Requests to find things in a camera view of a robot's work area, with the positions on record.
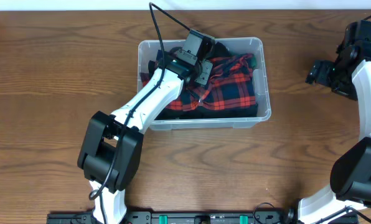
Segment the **black garment pile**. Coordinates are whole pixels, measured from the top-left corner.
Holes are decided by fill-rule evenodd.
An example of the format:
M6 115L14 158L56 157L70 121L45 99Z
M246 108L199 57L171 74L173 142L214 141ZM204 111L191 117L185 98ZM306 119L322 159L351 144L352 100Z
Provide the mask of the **black garment pile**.
M210 61L212 58L215 57L231 57L234 56L231 54L227 48L220 42L215 44L214 50L212 55L208 58ZM234 118L234 117L241 117L241 116L256 116L255 110L233 110L229 112L216 112L216 113L204 113L200 111L191 111L191 112L175 112L169 111L166 108L162 110L162 112L158 115L158 120L167 120L167 119L211 119L211 118Z

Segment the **red navy plaid shirt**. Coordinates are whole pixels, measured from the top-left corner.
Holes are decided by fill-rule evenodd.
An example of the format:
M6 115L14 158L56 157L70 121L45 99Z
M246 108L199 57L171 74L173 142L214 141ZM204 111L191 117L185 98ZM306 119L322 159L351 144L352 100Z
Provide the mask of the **red navy plaid shirt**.
M187 87L166 109L204 113L257 109L255 93L250 86L254 71L249 68L252 55L249 53L212 58L210 61L213 68L207 84Z

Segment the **dark green cloth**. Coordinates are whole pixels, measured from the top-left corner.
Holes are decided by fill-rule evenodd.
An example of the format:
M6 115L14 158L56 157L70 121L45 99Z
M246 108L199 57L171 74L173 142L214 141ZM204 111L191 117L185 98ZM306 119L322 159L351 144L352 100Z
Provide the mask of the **dark green cloth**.
M256 67L257 67L256 57L252 55L249 62L249 68L254 70Z

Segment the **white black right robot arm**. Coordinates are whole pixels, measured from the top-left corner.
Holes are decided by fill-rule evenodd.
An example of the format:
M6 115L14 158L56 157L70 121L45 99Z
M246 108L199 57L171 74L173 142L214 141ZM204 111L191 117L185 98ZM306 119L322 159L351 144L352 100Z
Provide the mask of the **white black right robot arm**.
M327 186L291 207L282 223L358 223L371 218L371 16L350 23L337 58L317 60L306 83L329 87L358 102L359 140L334 163Z

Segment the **clear plastic storage bin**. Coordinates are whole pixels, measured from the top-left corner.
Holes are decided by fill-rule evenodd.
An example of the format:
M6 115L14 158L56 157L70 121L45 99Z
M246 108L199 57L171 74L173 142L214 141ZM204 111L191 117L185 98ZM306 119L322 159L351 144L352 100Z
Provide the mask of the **clear plastic storage bin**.
M182 47L185 40L163 40L164 49ZM154 120L149 126L154 131L189 128L251 128L254 125L269 120L271 116L270 94L266 75L266 64L263 43L257 37L239 37L216 39L232 54L251 53L256 57L256 69L253 71L252 84L257 102L256 116L241 116L234 118L212 119L167 119ZM143 88L140 73L148 73L148 62L155 61L160 50L158 40L143 40L138 45L138 77L137 92Z

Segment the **black mounting rail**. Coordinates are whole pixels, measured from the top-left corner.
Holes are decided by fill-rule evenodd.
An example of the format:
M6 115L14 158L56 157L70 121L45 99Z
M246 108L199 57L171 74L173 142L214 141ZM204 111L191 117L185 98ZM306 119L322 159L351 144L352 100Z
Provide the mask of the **black mounting rail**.
M129 212L122 224L276 224L282 223L279 211L256 213L151 213ZM47 224L93 224L98 223L92 212L78 214L48 214Z

